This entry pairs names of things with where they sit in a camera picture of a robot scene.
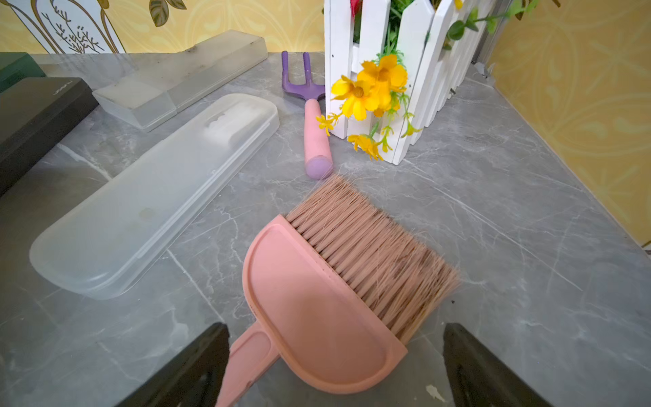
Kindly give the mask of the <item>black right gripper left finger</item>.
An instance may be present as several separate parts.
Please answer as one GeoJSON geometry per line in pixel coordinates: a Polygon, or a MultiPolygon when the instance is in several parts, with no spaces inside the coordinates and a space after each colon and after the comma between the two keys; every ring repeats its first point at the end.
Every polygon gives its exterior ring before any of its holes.
{"type": "Polygon", "coordinates": [[[119,406],[216,406],[229,351],[226,324],[216,322],[119,406]]]}

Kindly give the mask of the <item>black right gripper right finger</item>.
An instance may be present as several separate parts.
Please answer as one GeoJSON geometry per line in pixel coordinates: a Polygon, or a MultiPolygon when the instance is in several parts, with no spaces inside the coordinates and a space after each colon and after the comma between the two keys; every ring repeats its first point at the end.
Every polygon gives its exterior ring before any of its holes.
{"type": "Polygon", "coordinates": [[[456,406],[551,404],[459,323],[448,323],[443,358],[456,406]]]}

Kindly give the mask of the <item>clear rounded pencil case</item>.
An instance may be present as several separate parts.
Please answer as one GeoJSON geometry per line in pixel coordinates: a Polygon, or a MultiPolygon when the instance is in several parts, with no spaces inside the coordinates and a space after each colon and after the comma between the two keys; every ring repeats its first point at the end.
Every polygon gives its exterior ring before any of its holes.
{"type": "Polygon", "coordinates": [[[46,229],[30,249],[33,268],[72,293],[119,297],[279,125],[268,100],[218,99],[46,229]]]}

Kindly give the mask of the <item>frosted rectangular pencil case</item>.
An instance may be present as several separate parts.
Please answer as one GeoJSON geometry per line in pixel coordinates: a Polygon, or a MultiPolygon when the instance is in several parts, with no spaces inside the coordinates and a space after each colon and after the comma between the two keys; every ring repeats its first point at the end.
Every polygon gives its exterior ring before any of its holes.
{"type": "Polygon", "coordinates": [[[161,54],[93,92],[110,115],[151,132],[268,58],[263,37],[227,31],[175,54],[161,54]]]}

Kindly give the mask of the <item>dark green pencil case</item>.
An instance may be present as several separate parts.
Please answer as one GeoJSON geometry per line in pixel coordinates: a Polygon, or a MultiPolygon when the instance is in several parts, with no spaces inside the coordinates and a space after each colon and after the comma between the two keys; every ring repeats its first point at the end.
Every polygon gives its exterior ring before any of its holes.
{"type": "Polygon", "coordinates": [[[46,76],[42,68],[27,53],[1,53],[0,69],[0,93],[25,78],[46,76]]]}

